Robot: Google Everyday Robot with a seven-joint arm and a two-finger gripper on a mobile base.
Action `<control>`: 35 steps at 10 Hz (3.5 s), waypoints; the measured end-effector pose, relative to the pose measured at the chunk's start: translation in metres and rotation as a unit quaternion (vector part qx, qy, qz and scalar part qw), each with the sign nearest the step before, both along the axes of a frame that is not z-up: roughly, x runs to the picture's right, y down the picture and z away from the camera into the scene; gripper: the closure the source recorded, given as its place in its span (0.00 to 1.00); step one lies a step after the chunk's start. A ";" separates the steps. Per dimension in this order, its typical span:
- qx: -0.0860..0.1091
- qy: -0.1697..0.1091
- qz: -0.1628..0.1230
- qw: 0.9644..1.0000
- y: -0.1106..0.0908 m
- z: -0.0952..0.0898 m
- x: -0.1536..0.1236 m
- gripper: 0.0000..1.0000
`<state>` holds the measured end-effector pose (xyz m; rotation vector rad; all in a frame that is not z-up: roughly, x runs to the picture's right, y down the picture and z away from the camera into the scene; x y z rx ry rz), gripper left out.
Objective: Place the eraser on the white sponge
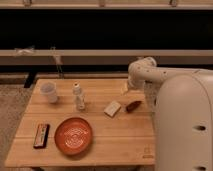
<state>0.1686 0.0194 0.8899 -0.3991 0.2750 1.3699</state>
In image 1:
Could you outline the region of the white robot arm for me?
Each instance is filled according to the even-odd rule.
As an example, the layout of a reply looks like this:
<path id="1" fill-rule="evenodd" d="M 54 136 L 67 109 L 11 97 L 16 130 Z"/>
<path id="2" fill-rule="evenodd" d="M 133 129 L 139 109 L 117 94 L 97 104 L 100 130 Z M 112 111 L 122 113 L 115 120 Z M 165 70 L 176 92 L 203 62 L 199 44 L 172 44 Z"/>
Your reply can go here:
<path id="1" fill-rule="evenodd" d="M 155 171 L 213 171 L 213 70 L 159 67 L 152 57 L 128 66 L 125 90 L 158 83 Z"/>

